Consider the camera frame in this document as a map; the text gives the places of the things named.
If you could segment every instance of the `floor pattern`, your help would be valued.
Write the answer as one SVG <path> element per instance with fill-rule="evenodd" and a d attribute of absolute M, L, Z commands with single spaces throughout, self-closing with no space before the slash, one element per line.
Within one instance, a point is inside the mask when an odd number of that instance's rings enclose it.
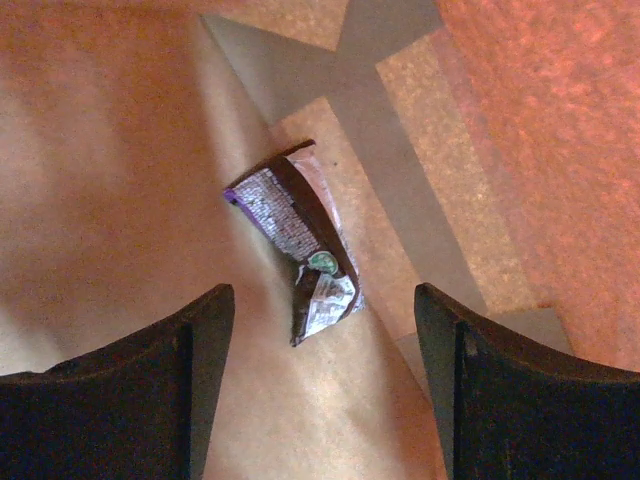
<path fill-rule="evenodd" d="M 479 160 L 492 143 L 433 4 L 351 0 L 333 50 L 273 25 L 207 22 L 282 145 L 321 146 L 370 304 L 394 340 L 415 332 L 406 305 L 417 281 L 484 314 L 535 307 Z"/>
<path fill-rule="evenodd" d="M 515 185 L 500 203 L 536 297 L 577 355 L 640 370 L 640 3 L 439 3 L 508 153 L 488 168 Z"/>
<path fill-rule="evenodd" d="M 335 50 L 349 0 L 262 0 L 223 16 L 319 48 Z"/>

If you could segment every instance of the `tiled floor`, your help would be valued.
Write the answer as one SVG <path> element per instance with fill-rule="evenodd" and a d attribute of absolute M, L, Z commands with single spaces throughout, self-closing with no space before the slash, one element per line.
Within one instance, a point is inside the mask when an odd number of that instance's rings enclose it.
<path fill-rule="evenodd" d="M 281 145 L 318 142 L 392 338 L 415 332 L 419 281 L 488 315 L 536 307 L 479 159 L 495 149 L 436 7 L 351 0 L 331 48 L 296 33 L 310 4 L 297 16 L 274 0 L 260 22 L 254 8 L 207 23 Z M 295 32 L 279 25 L 285 12 Z"/>
<path fill-rule="evenodd" d="M 222 197 L 277 146 L 197 19 L 32 6 L 2 20 L 0 373 L 46 369 L 231 283 L 205 480 L 442 478 L 429 403 L 374 310 L 289 346 L 286 269 Z M 335 117 L 309 108 L 353 172 L 336 196 L 364 191 L 377 227 L 384 210 Z M 304 116 L 282 126 L 306 135 Z M 399 301 L 389 310 L 409 315 Z"/>
<path fill-rule="evenodd" d="M 515 186 L 502 211 L 534 293 L 578 355 L 640 370 L 640 3 L 441 6 L 509 153 L 488 169 Z"/>

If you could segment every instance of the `candy bar wrapper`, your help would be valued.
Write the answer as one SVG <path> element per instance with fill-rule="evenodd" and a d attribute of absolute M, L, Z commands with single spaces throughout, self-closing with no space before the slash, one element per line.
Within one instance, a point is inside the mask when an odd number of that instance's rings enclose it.
<path fill-rule="evenodd" d="M 358 269 L 309 140 L 261 163 L 225 190 L 298 265 L 291 345 L 364 307 Z"/>

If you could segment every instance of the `crumpled wrapper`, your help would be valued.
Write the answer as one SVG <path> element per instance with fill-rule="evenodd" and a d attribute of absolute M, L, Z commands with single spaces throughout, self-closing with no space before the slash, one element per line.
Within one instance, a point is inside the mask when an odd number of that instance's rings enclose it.
<path fill-rule="evenodd" d="M 358 269 L 314 149 L 309 140 L 276 155 L 224 193 L 298 266 L 294 347 L 364 307 Z"/>

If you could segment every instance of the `light patch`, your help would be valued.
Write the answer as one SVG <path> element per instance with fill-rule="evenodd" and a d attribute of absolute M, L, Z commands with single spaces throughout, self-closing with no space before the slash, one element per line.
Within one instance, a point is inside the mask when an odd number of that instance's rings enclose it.
<path fill-rule="evenodd" d="M 335 51 L 349 0 L 261 0 L 224 12 L 229 20 Z"/>
<path fill-rule="evenodd" d="M 274 133 L 283 148 L 309 138 L 318 142 L 316 157 L 360 268 L 367 302 L 394 340 L 415 332 L 413 291 L 420 279 L 327 99 L 285 118 Z"/>
<path fill-rule="evenodd" d="M 376 66 L 489 313 L 535 301 L 428 36 Z"/>

